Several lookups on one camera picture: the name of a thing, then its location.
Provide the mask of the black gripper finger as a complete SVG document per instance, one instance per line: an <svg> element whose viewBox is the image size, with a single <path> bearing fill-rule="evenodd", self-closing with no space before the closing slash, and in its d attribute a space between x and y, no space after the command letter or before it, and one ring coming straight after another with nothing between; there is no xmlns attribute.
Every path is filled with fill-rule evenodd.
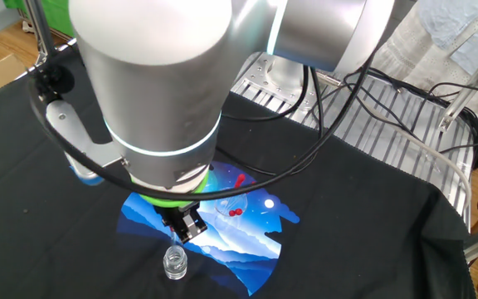
<svg viewBox="0 0 478 299"><path fill-rule="evenodd" d="M190 211L181 217L179 238L181 243L187 243L207 230L206 223L197 211Z"/></svg>
<svg viewBox="0 0 478 299"><path fill-rule="evenodd" d="M163 223L164 227L169 229L170 239L171 240L177 240L178 235L177 235L177 232L175 230L174 224L172 222L168 221L168 220L165 220L165 219L162 220L162 223Z"/></svg>

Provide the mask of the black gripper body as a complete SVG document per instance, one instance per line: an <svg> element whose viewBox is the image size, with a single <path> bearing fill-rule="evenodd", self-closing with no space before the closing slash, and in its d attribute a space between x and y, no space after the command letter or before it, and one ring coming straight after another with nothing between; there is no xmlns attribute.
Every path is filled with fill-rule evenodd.
<svg viewBox="0 0 478 299"><path fill-rule="evenodd" d="M198 211L199 207L199 203L188 203L185 207L163 208L155 206L154 209L163 219L172 222L176 232L179 232L181 217L188 214L190 211Z"/></svg>

